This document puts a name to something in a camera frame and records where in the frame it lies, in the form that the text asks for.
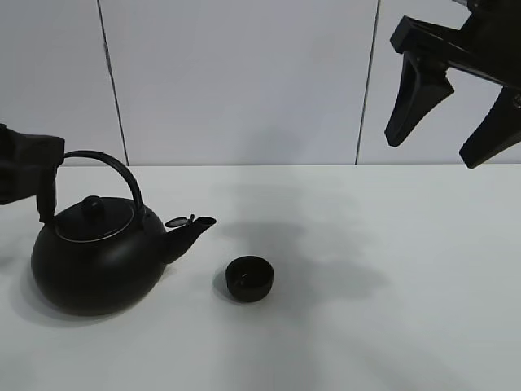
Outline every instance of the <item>kettle handle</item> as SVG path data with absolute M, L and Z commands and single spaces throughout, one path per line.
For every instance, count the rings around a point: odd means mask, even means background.
M 140 223 L 143 222 L 145 217 L 145 204 L 143 203 L 143 198 L 141 195 L 141 190 L 139 189 L 138 181 L 136 181 L 136 178 L 132 175 L 130 170 L 127 169 L 123 163 L 121 163 L 115 157 L 108 155 L 107 153 L 98 151 L 73 151 L 66 153 L 63 157 L 84 157 L 87 159 L 94 159 L 101 161 L 115 169 L 118 172 L 118 174 L 121 175 L 129 185 L 130 191 L 132 192 L 132 198 L 134 199 L 136 218 Z M 52 222 L 55 218 L 56 169 L 52 171 L 53 172 L 49 173 L 49 178 L 46 180 L 47 186 L 44 187 L 45 190 L 39 191 L 37 194 L 37 206 L 38 212 L 40 213 L 40 222 L 43 223 Z

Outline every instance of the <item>black cup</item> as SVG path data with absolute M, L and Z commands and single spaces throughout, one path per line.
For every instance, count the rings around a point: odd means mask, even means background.
M 240 257 L 228 265 L 225 277 L 232 297 L 252 303 L 268 295 L 274 284 L 274 268 L 260 257 Z

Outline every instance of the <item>black kettle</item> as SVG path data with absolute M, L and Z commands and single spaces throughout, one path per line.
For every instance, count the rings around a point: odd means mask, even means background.
M 65 312 L 109 314 L 145 296 L 165 267 L 216 223 L 180 217 L 166 223 L 143 204 L 138 183 L 117 159 L 102 152 L 63 155 L 100 160 L 128 183 L 133 199 L 89 196 L 55 215 L 55 173 L 37 193 L 45 223 L 34 244 L 31 267 L 43 295 Z

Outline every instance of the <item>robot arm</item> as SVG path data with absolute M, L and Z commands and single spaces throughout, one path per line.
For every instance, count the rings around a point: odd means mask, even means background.
M 62 138 L 20 134 L 0 124 L 0 205 L 37 195 L 41 220 L 54 216 L 64 148 Z
M 503 86 L 482 124 L 460 155 L 469 168 L 521 142 L 521 2 L 454 0 L 471 12 L 461 29 L 404 17 L 391 43 L 404 64 L 396 105 L 385 130 L 389 144 L 401 145 L 414 127 L 454 89 L 449 68 Z

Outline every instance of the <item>tabletop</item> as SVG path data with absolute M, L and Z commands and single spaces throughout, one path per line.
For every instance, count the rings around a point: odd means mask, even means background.
M 137 167 L 164 221 L 217 224 L 132 308 L 53 309 L 28 268 L 34 199 L 0 208 L 0 389 L 519 389 L 518 165 Z M 63 209 L 129 190 L 59 170 Z M 234 303 L 223 270 L 268 259 L 271 293 Z

